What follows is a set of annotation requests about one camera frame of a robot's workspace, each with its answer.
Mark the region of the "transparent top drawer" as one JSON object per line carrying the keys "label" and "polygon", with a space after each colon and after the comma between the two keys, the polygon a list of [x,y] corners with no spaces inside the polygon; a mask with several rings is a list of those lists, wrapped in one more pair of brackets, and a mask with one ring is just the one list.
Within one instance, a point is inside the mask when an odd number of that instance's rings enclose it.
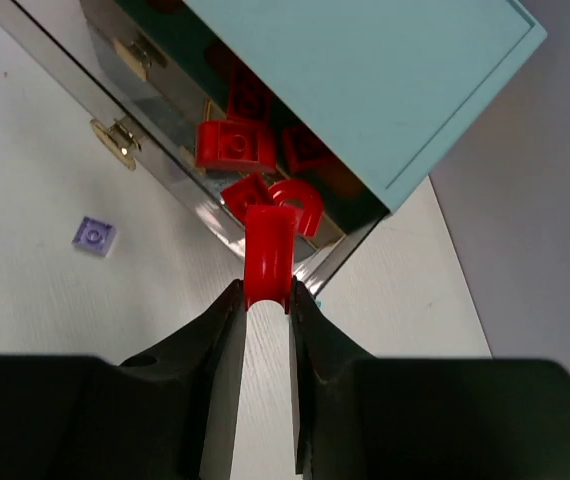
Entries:
{"label": "transparent top drawer", "polygon": [[[180,1],[0,1],[0,25],[90,113],[95,136],[129,169],[148,170],[236,256],[242,224],[221,191],[242,172],[198,168],[198,126],[229,120],[236,55]],[[321,196],[317,234],[294,244],[295,272],[322,289],[387,215],[387,208],[339,160],[291,174],[282,132],[302,125],[272,97],[276,171],[267,186],[302,180]]]}

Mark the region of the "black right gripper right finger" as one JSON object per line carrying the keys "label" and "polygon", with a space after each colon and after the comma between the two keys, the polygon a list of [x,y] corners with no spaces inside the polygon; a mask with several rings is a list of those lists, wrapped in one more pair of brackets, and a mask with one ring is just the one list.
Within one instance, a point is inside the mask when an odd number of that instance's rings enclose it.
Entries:
{"label": "black right gripper right finger", "polygon": [[295,471],[304,479],[354,479],[364,469],[354,366],[372,355],[324,316],[298,280],[289,325]]}

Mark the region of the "small red lego piece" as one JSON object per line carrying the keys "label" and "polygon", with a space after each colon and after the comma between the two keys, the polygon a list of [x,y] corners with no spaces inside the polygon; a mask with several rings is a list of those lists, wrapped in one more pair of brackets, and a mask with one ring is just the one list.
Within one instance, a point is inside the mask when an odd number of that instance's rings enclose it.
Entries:
{"label": "small red lego piece", "polygon": [[334,163],[337,157],[305,125],[282,132],[282,147],[288,171],[297,174]]}

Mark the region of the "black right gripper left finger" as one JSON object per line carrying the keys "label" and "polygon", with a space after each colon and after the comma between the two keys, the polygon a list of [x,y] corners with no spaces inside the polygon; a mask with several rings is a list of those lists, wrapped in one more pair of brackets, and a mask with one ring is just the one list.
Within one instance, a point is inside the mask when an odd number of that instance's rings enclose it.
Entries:
{"label": "black right gripper left finger", "polygon": [[144,411],[169,429],[159,445],[177,479],[230,477],[244,352],[243,282],[234,280],[198,317],[119,365],[157,389]]}

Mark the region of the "red rectangular lego brick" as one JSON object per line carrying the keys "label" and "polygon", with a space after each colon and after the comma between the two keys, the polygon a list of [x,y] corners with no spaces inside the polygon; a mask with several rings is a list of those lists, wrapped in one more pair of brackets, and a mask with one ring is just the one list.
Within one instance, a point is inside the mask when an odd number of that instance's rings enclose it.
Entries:
{"label": "red rectangular lego brick", "polygon": [[267,124],[272,92],[242,62],[234,65],[226,117],[237,122]]}

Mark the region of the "red sloped lego brick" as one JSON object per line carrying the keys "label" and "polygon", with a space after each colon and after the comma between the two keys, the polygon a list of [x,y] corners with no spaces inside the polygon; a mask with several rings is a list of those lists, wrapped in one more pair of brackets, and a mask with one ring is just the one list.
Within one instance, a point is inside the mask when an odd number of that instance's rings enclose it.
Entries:
{"label": "red sloped lego brick", "polygon": [[248,209],[243,278],[247,310],[258,302],[271,301],[289,313],[296,229],[293,207],[259,205]]}

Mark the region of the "red arch lego piece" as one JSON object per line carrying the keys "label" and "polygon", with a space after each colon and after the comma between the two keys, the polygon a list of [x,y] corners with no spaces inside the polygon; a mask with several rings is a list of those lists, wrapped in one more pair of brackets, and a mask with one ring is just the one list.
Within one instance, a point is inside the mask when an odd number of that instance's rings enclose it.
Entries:
{"label": "red arch lego piece", "polygon": [[271,185],[268,192],[277,206],[294,208],[300,236],[312,238],[317,234],[324,206],[311,185],[297,179],[282,180]]}

